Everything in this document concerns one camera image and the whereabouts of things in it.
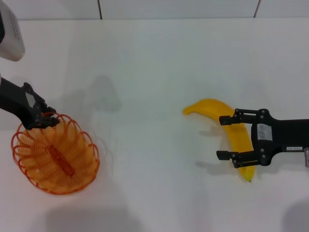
white device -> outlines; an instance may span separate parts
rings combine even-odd
[[[18,20],[12,10],[0,0],[0,57],[19,61],[25,54],[25,46]]]

white label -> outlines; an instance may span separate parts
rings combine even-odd
[[[34,97],[31,94],[28,94],[27,92],[26,92],[26,97],[27,97],[29,106],[33,108],[35,104]]]
[[[257,139],[258,140],[270,140],[272,141],[271,126],[259,123],[257,126]]]
[[[288,146],[286,150],[287,151],[302,151],[303,147],[302,146]]]

yellow banana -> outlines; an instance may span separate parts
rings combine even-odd
[[[184,115],[198,113],[210,117],[219,122],[219,116],[234,114],[234,110],[222,101],[215,99],[203,99],[183,110]],[[252,143],[247,129],[243,123],[223,126],[233,151],[252,151]],[[251,182],[254,176],[254,166],[238,168],[241,176]]]

wire basket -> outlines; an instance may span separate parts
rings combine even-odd
[[[26,130],[22,125],[12,138],[13,159],[37,188],[56,195],[86,188],[99,168],[99,153],[88,133],[67,115],[54,127]]]

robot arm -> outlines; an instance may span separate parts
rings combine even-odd
[[[18,20],[11,9],[0,0],[0,57],[12,61],[20,60],[25,47]],[[28,130],[55,126],[59,120],[52,117],[55,109],[35,93],[28,83],[18,87],[0,77],[0,108],[16,115]]]
[[[219,117],[220,124],[249,123],[253,151],[217,151],[218,159],[232,159],[235,168],[253,165],[268,166],[274,155],[280,152],[305,152],[309,166],[309,119],[277,120],[267,109],[236,109],[233,116]]]
[[[45,100],[35,93],[28,83],[18,87],[15,84],[0,79],[0,108],[16,115],[28,130],[32,128],[53,127],[59,120],[52,117],[53,114],[44,113],[56,112],[48,107]]]

